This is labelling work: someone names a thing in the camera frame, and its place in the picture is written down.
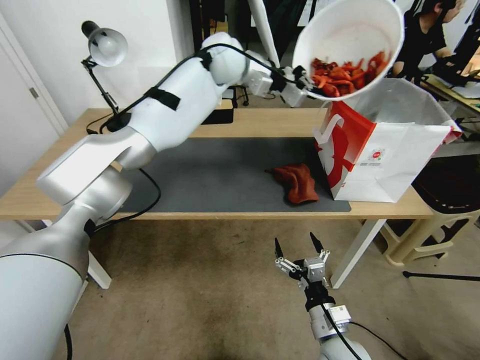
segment desk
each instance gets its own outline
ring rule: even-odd
[[[53,220],[60,206],[35,187],[39,174],[68,148],[85,136],[85,126],[108,113],[107,109],[89,109],[66,133],[23,175],[0,199],[0,220]],[[319,126],[325,109],[235,109],[232,124],[203,125],[191,137],[195,138],[282,138],[311,137],[312,128]],[[340,265],[331,277],[332,286],[338,288],[372,242],[386,219],[424,219],[432,215],[429,207],[410,187],[397,203],[350,202],[349,212],[147,212],[137,220],[209,220],[209,219],[367,219]],[[120,218],[127,213],[117,213]],[[110,278],[90,255],[90,275],[103,288]]]
[[[437,94],[443,98],[446,98],[447,100],[455,102],[474,117],[480,116],[480,108],[475,106],[475,104],[480,104],[480,99],[467,99],[462,97],[448,86],[443,84],[439,78],[433,74],[428,74],[427,77],[427,81],[421,82],[422,88],[427,90],[429,93]]]
[[[480,118],[480,108],[475,104],[480,104],[480,99],[468,99],[457,94],[448,86],[443,84],[439,78],[433,74],[427,75],[427,81],[420,83],[431,94],[435,94],[454,102],[467,114],[472,117]],[[442,145],[437,152],[433,155],[434,158],[461,156],[461,155],[476,155],[480,154],[480,142],[478,141],[455,141],[448,145]]]

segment white robotic arm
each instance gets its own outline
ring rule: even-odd
[[[113,161],[137,169],[181,144],[233,84],[245,83],[260,96],[276,91],[291,106],[311,87],[304,73],[272,73],[226,33],[207,38],[203,49],[146,93],[128,126],[86,136],[38,178],[37,186],[62,211],[52,226],[0,249],[0,354],[6,359],[52,357],[87,275],[90,236],[132,189]]]
[[[310,315],[313,337],[320,342],[320,360],[371,360],[365,348],[351,341],[343,334],[348,331],[349,311],[345,305],[336,305],[329,295],[326,279],[327,259],[322,243],[310,233],[318,257],[290,261],[284,257],[282,248],[275,238],[275,266],[298,281],[298,287],[305,292],[305,309]]]

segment door frame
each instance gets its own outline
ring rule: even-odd
[[[1,12],[0,47],[5,50],[6,55],[10,58],[12,64],[25,82],[25,86],[27,89],[30,89],[32,96],[34,97],[34,93],[38,95],[36,101],[58,136],[63,135],[69,128],[68,123],[60,113],[59,108],[50,96],[40,76],[35,71]]]

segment white paper bag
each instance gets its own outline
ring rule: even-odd
[[[314,130],[335,200],[397,202],[435,150],[461,134],[426,91],[383,79],[372,91],[331,104]]]

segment desk lamp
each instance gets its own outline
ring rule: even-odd
[[[88,50],[90,55],[82,60],[82,65],[90,74],[93,82],[101,92],[108,106],[113,111],[113,116],[108,120],[107,129],[115,132],[130,121],[130,113],[119,116],[119,106],[114,98],[104,90],[98,79],[95,77],[93,68],[97,65],[102,67],[114,67],[120,64],[127,55],[128,44],[125,37],[118,31],[99,27],[93,21],[85,21],[81,25],[81,31],[88,38]]]

